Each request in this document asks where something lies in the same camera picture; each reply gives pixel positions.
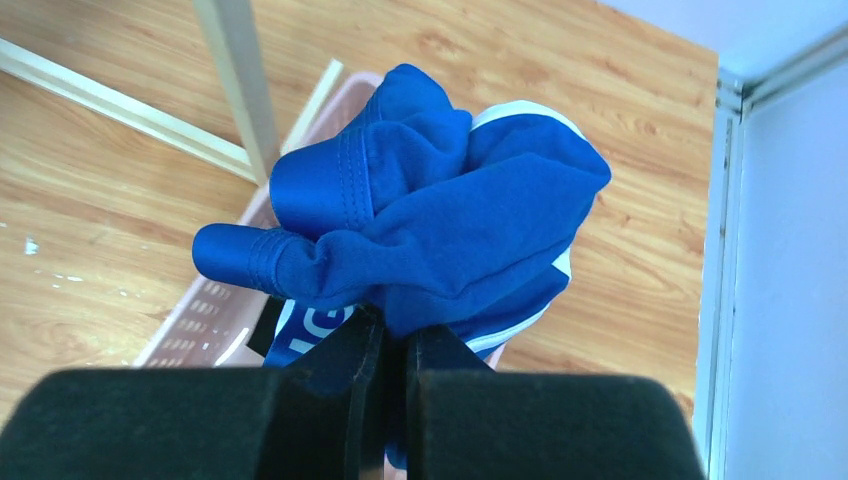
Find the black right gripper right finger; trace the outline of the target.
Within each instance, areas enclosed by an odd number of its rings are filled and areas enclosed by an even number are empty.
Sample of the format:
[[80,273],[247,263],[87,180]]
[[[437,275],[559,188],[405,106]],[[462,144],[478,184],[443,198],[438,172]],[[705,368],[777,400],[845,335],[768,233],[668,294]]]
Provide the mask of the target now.
[[498,373],[449,328],[407,343],[412,479],[700,479],[670,392],[628,375]]

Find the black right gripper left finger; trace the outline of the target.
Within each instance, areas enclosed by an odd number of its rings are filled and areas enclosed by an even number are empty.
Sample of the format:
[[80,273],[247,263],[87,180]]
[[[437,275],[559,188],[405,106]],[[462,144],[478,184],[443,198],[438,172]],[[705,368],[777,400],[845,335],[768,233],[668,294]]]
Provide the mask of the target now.
[[76,369],[1,433],[5,479],[360,479],[382,468],[385,329],[360,310],[284,368]]

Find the blue underwear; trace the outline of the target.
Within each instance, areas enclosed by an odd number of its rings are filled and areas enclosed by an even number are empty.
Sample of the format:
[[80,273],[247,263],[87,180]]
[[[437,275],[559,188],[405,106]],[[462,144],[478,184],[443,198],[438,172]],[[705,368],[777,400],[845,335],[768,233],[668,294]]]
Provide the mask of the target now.
[[472,116],[402,64],[338,134],[278,161],[278,226],[205,226],[193,261],[210,280],[315,313],[354,308],[297,357],[287,320],[266,368],[289,366],[356,312],[375,313],[385,329],[382,461],[408,469],[409,338],[444,326],[486,363],[568,286],[570,247],[610,179],[558,112],[514,101]]

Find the black underwear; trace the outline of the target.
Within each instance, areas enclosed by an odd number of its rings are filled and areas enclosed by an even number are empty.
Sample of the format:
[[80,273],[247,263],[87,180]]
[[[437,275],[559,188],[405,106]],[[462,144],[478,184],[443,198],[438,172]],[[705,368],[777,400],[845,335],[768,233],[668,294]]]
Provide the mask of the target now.
[[284,305],[284,299],[269,296],[247,341],[247,347],[261,357],[267,355],[274,341]]

